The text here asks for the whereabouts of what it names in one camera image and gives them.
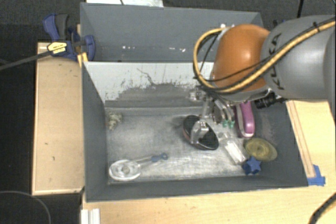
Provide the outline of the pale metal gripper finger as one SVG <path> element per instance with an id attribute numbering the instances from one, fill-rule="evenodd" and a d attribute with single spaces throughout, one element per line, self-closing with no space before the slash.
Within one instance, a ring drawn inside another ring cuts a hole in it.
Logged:
<path id="1" fill-rule="evenodd" d="M 191 129 L 191 143 L 199 144 L 200 140 L 208 132 L 208 126 L 205 121 L 196 121 Z"/>

